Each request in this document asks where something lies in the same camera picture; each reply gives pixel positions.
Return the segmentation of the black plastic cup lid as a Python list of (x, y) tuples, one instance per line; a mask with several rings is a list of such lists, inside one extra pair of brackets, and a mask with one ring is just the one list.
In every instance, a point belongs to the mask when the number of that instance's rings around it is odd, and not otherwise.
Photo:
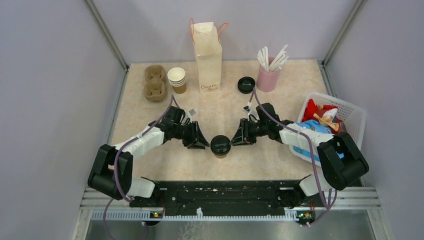
[(228, 154), (231, 150), (230, 139), (225, 135), (217, 135), (210, 142), (213, 154)]

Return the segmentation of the brown pulp cup carrier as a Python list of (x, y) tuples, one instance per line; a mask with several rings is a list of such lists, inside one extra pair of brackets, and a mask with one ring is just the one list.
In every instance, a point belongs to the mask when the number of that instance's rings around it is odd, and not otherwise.
[(166, 71), (162, 65), (150, 65), (144, 70), (143, 94), (149, 102), (162, 102), (167, 96)]

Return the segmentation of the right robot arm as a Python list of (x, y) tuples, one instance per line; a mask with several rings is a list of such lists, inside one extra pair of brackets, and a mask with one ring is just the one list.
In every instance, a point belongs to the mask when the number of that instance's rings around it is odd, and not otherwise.
[(319, 192), (342, 191), (369, 171), (367, 161), (347, 132), (322, 133), (290, 120), (280, 121), (268, 102), (257, 106), (256, 112), (259, 119), (241, 118), (230, 144), (253, 145), (258, 137), (267, 136), (309, 152), (311, 161), (320, 168), (295, 185), (293, 200), (297, 205), (307, 206)]

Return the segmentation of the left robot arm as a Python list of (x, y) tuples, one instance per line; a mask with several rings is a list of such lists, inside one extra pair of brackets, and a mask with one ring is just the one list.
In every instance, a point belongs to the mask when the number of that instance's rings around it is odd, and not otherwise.
[(141, 198), (147, 206), (156, 206), (161, 198), (158, 184), (145, 177), (134, 178), (133, 164), (134, 160), (172, 139), (180, 140), (187, 149), (204, 150), (210, 145), (190, 114), (177, 106), (169, 106), (159, 120), (127, 141), (100, 146), (88, 176), (88, 186), (115, 200), (132, 202)]

